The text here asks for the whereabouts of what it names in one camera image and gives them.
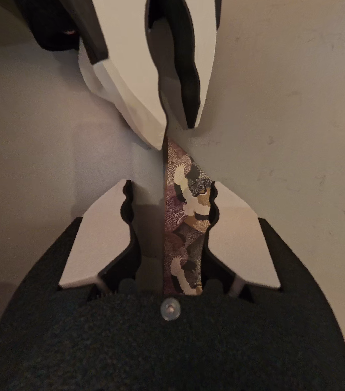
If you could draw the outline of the crane patterned origami paper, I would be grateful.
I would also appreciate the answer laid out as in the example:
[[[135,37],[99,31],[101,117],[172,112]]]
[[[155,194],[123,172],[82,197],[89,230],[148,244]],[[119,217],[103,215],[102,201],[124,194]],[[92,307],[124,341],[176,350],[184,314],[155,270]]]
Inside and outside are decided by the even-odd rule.
[[[201,254],[210,226],[212,179],[169,137],[164,153],[163,293],[198,296],[202,293]]]

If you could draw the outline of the person's left hand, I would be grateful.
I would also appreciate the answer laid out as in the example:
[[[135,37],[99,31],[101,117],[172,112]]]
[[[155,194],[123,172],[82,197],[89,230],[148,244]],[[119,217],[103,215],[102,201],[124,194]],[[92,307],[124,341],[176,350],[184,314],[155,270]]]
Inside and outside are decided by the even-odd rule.
[[[78,50],[80,36],[58,0],[15,0],[38,45],[47,51]]]

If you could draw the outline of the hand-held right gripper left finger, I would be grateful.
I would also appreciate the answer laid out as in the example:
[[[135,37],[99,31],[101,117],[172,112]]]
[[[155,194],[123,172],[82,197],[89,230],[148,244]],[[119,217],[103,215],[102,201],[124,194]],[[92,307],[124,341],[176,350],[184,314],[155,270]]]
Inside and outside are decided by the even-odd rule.
[[[95,285],[106,294],[136,292],[141,250],[132,226],[132,181],[122,179],[83,214],[59,287]]]

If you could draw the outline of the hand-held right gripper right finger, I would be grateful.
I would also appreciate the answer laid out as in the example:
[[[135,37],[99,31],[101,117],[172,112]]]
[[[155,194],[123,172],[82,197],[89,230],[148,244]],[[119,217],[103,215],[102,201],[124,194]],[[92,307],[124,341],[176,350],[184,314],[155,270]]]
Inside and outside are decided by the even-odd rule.
[[[221,182],[210,191],[210,226],[201,254],[203,290],[218,281],[224,294],[239,296],[246,285],[281,287],[256,212]]]

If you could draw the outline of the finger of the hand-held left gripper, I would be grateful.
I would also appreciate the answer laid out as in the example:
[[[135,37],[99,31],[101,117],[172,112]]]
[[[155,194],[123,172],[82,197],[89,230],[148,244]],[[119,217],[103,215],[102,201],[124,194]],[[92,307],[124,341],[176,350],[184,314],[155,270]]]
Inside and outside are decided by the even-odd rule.
[[[148,1],[92,1],[107,59],[92,66],[106,92],[130,128],[148,145],[161,150],[167,126],[159,92],[159,74],[146,36]]]
[[[174,44],[174,66],[189,129],[198,127],[214,64],[221,1],[148,1],[147,27],[165,18]]]

